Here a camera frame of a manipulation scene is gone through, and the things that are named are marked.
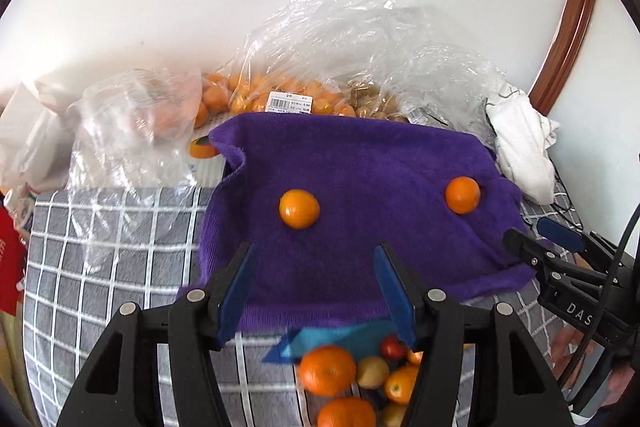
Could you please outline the person's right hand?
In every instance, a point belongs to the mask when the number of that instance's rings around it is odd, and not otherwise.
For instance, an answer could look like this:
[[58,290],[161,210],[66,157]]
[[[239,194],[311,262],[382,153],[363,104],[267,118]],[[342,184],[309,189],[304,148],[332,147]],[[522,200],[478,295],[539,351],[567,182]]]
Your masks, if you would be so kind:
[[[582,340],[582,333],[572,326],[563,327],[555,335],[550,351],[552,372],[555,378],[559,378],[570,363],[572,357],[570,349],[577,347],[580,340]],[[634,370],[629,364],[614,369],[608,381],[608,397],[603,402],[604,407],[615,404],[622,397],[632,377],[634,377]]]

